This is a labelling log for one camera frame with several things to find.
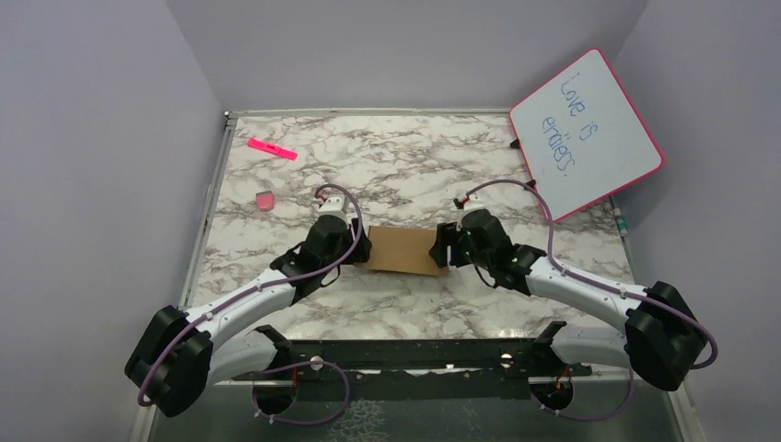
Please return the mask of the brown cardboard box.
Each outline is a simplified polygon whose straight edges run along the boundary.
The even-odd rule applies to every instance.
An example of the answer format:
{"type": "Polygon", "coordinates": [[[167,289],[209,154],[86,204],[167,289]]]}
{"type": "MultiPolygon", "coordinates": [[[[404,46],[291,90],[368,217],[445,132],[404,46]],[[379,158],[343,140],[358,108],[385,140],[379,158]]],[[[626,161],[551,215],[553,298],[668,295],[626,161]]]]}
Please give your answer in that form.
{"type": "Polygon", "coordinates": [[[356,266],[378,272],[446,276],[449,269],[438,267],[429,255],[436,233],[425,228],[371,226],[367,233],[372,243],[369,259],[356,266]]]}

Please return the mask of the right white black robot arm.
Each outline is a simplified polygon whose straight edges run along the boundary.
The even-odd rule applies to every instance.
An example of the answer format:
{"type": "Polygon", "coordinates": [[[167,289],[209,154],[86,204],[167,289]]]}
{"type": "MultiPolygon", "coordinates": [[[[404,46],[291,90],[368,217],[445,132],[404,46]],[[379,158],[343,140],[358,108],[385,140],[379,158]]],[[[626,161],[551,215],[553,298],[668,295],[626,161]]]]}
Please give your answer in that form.
{"type": "Polygon", "coordinates": [[[705,349],[706,333],[673,285],[624,285],[569,270],[548,252],[513,242],[486,209],[438,225],[429,254],[439,268],[470,265],[487,271],[495,286],[605,322],[625,338],[620,351],[629,366],[660,390],[678,389],[705,349]]]}

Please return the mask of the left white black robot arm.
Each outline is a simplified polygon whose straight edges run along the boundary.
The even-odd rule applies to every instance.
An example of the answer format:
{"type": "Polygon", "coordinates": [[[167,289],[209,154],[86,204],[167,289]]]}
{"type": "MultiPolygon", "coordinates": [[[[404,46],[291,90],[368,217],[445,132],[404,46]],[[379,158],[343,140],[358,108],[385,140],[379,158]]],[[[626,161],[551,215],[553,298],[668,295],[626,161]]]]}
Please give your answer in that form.
{"type": "Polygon", "coordinates": [[[188,409],[216,372],[212,359],[221,347],[253,322],[322,288],[331,270],[366,262],[370,248],[361,216],[344,221],[320,215],[304,241],[242,288],[199,308],[158,310],[124,368],[138,388],[138,405],[156,406],[167,417],[188,409]]]}

